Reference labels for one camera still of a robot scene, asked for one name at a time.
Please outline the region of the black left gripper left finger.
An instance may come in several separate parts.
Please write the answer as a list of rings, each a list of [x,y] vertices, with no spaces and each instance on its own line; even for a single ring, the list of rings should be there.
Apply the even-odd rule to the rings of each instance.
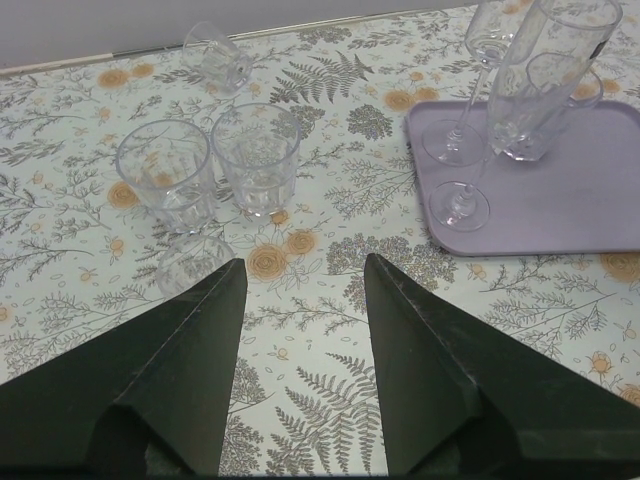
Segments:
[[[142,476],[158,445],[219,468],[247,277],[234,259],[171,300],[6,382],[5,475]]]

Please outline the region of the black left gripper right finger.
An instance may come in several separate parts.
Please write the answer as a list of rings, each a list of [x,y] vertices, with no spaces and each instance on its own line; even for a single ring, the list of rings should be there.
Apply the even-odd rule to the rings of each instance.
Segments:
[[[427,291],[364,270],[388,470],[410,476],[635,476],[639,410]]]

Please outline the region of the clear wine glass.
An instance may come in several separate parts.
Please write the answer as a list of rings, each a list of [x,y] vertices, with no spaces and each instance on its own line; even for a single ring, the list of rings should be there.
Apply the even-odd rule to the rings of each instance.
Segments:
[[[589,64],[577,55],[546,52],[500,67],[487,106],[487,140],[477,170],[466,181],[447,181],[435,187],[428,209],[437,224],[457,232],[483,228],[492,214],[483,191],[486,173],[499,173],[507,152],[541,154],[567,130],[568,107],[575,104]]]

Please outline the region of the tall clear highball glass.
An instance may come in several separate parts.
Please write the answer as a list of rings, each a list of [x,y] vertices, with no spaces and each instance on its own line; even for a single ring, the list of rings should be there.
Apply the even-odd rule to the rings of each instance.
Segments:
[[[535,1],[494,79],[488,153],[501,153],[554,115],[621,21],[617,1]]]

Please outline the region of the tall clear champagne flute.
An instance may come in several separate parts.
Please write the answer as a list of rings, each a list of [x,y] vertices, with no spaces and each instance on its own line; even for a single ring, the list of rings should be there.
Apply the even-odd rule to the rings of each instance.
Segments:
[[[450,167],[469,166],[480,160],[483,139],[468,119],[471,107],[487,82],[499,68],[515,37],[528,7],[521,1],[482,1],[466,31],[464,44],[481,69],[469,100],[456,120],[429,124],[422,133],[422,145],[437,162]]]

